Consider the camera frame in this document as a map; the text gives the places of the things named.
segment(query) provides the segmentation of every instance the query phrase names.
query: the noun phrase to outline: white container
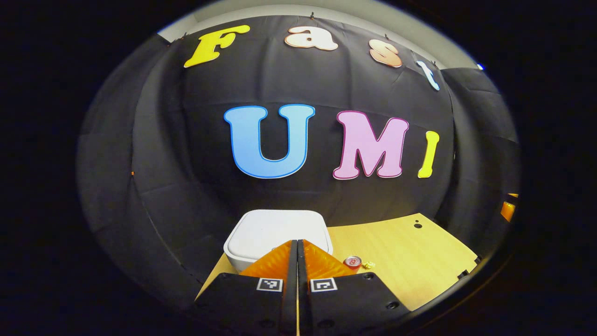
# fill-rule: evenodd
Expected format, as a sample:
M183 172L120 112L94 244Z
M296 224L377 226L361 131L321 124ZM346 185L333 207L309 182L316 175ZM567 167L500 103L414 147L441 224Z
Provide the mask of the white container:
M324 218L310 210L252 210L238 221L224 243L228 260L242 272L289 240L306 239L332 254Z

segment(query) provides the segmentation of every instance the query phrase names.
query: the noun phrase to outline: white wall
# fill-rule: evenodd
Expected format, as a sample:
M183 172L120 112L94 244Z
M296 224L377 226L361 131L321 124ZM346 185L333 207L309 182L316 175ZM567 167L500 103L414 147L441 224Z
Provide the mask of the white wall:
M199 30L247 17L299 15L344 22L387 36L439 69L477 68L457 44L418 19L375 0L222 0L200 8L159 32L169 41Z

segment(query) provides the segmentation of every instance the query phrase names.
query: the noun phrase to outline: letter m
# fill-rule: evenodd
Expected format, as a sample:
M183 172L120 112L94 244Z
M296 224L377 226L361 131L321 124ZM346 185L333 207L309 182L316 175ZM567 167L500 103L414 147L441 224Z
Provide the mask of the letter m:
M395 178L402 173L401 159L404 136L408 122L390 118L378 139L373 133L369 118L358 111L338 113L338 122L344 126L344 144L340 167L332 174L336 179L353 179L359 176L356 167L357 154L366 176L371 176L383 157L383 164L377 170L381 178Z

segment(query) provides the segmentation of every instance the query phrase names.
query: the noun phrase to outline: blue letter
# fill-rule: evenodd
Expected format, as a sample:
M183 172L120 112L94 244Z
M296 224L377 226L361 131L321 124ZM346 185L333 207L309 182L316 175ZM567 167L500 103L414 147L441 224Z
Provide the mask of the blue letter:
M427 64L418 60L417 65L419 65L421 68L423 68L423 72L425 73L425 76L427 76L427 80L429 81L429 84L431 84L431 86L435 90L439 91L439 85L438 85L438 83L436 83L433 80L433 72L431 72L431 70L429 70L429 68L427 67Z
M260 179L278 179L303 166L307 159L307 126L315 108L290 104L282 106L279 113L288 120L288 153L280 160L269 160L261 154L259 123L267 116L266 109L242 106L224 113L224 120L230 124L234 162L243 173Z

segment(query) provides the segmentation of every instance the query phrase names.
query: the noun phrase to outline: wooden table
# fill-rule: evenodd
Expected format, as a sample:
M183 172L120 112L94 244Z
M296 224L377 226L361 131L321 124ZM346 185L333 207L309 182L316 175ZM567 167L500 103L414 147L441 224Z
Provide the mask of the wooden table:
M473 251L420 213L328 231L336 259L356 255L363 263L374 262L374 268L361 267L358 273L374 272L409 310L428 303L476 266ZM222 254L197 297L224 272L238 273Z

